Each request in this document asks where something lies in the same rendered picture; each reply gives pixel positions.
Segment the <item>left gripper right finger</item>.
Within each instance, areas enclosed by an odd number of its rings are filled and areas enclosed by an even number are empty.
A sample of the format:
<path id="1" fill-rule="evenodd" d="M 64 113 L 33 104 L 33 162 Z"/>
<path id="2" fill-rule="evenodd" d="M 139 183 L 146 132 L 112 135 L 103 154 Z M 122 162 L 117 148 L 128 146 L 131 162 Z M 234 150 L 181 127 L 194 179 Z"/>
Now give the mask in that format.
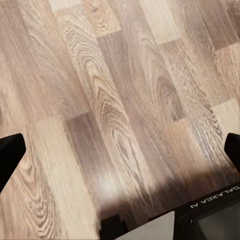
<path id="1" fill-rule="evenodd" d="M 240 135 L 228 133 L 224 151 L 240 173 Z"/>

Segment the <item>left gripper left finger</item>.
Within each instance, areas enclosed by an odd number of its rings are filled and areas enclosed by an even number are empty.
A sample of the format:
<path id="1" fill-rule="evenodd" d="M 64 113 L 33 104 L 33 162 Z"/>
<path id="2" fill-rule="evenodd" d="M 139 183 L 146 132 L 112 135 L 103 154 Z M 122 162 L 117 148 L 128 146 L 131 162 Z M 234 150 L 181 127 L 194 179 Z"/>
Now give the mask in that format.
<path id="1" fill-rule="evenodd" d="M 0 138 L 0 193 L 26 153 L 22 133 Z"/>

